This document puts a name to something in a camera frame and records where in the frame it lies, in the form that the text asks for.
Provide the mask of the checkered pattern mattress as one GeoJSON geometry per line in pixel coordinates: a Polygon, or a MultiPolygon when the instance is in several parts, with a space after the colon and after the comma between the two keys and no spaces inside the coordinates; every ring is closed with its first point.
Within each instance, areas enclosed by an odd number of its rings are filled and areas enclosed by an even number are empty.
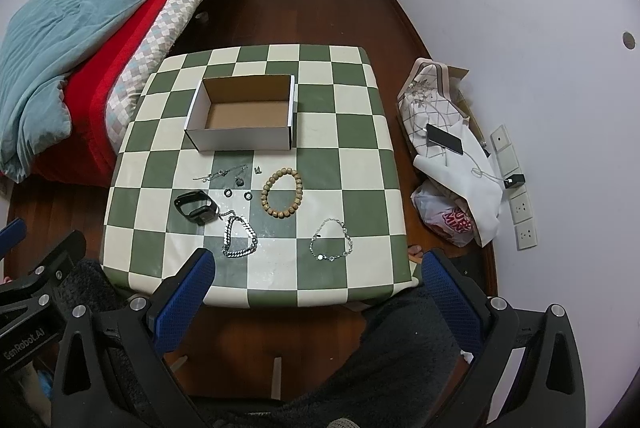
{"type": "Polygon", "coordinates": [[[118,151],[149,76],[157,71],[203,0],[166,0],[115,80],[105,104],[105,131],[118,151]]]}

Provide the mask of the teal blue duvet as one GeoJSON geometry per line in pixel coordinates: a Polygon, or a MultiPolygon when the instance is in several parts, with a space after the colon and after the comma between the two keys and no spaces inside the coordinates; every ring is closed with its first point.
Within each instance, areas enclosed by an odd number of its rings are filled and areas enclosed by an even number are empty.
{"type": "Polygon", "coordinates": [[[68,77],[146,0],[29,0],[1,44],[1,172],[14,182],[72,131],[68,77]]]}

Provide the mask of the white red plastic bag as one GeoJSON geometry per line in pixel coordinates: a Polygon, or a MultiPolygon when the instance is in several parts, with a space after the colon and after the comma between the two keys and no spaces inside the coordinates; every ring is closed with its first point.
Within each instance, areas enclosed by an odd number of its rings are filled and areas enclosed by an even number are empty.
{"type": "Polygon", "coordinates": [[[422,223],[448,243],[465,247],[474,239],[472,219],[431,182],[423,182],[411,194],[411,201],[422,223]]]}

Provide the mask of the black smartphone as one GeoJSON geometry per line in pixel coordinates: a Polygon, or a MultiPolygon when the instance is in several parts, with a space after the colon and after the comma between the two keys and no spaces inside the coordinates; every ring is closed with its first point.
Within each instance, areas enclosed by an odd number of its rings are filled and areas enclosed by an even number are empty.
{"type": "Polygon", "coordinates": [[[452,135],[435,125],[425,125],[426,140],[428,145],[437,145],[453,151],[458,155],[463,155],[462,142],[459,137],[452,135]]]}

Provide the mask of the green white checkered tablecloth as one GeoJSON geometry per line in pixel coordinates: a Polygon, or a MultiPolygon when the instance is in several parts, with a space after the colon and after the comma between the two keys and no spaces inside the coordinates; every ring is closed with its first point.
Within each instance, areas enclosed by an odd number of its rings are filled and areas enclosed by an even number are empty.
{"type": "Polygon", "coordinates": [[[318,307],[416,284],[390,131],[362,48],[270,44],[163,60],[119,148],[101,261],[114,284],[150,293],[200,247],[216,260],[213,307],[318,307]],[[184,125],[198,84],[250,74],[295,76],[293,147],[197,151],[184,125]],[[197,189],[218,206],[206,225],[174,206],[197,189]]]}

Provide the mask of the white power strip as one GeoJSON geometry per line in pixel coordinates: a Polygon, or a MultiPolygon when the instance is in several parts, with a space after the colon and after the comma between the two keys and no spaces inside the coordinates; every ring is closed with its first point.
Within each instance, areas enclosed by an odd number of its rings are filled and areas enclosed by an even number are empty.
{"type": "Polygon", "coordinates": [[[516,249],[532,249],[538,244],[534,209],[527,192],[524,170],[505,125],[499,125],[490,134],[490,143],[511,212],[516,249]]]}

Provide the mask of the white cardboard box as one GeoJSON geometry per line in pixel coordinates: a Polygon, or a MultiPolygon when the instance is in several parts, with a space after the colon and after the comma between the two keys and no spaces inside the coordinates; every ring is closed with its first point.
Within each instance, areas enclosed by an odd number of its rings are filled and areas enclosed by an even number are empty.
{"type": "Polygon", "coordinates": [[[220,76],[198,84],[184,132],[198,151],[288,151],[295,76],[220,76]]]}

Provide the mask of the black charger plug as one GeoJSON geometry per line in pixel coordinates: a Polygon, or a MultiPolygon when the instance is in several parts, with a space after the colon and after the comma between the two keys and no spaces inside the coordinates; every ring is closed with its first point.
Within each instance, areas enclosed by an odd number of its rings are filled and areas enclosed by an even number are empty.
{"type": "Polygon", "coordinates": [[[521,173],[513,173],[503,180],[505,189],[521,187],[522,185],[525,184],[525,182],[526,182],[525,175],[521,173]]]}

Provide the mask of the white quilted tote bag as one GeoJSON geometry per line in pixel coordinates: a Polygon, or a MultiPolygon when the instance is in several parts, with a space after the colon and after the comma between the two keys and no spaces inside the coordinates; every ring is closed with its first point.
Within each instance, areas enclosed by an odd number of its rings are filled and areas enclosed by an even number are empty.
{"type": "Polygon", "coordinates": [[[398,119],[409,147],[425,157],[438,156],[445,148],[428,145],[425,125],[446,131],[458,121],[470,124],[469,111],[463,108],[460,82],[468,70],[416,58],[407,80],[397,95],[398,119]]]}

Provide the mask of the black smart band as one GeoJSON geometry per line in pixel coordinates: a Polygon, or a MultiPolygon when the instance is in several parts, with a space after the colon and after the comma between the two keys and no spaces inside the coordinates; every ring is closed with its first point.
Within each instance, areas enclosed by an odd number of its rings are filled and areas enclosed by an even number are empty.
{"type": "Polygon", "coordinates": [[[218,217],[217,204],[201,189],[178,195],[174,206],[183,218],[197,225],[206,225],[218,217]]]}

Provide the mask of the red bed sheet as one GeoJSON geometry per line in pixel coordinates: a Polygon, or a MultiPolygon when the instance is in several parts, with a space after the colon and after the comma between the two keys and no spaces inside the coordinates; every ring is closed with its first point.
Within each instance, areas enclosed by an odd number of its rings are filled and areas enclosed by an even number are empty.
{"type": "Polygon", "coordinates": [[[146,0],[96,54],[68,77],[64,102],[72,131],[32,162],[32,173],[49,181],[107,187],[116,155],[105,131],[108,94],[166,0],[146,0]]]}

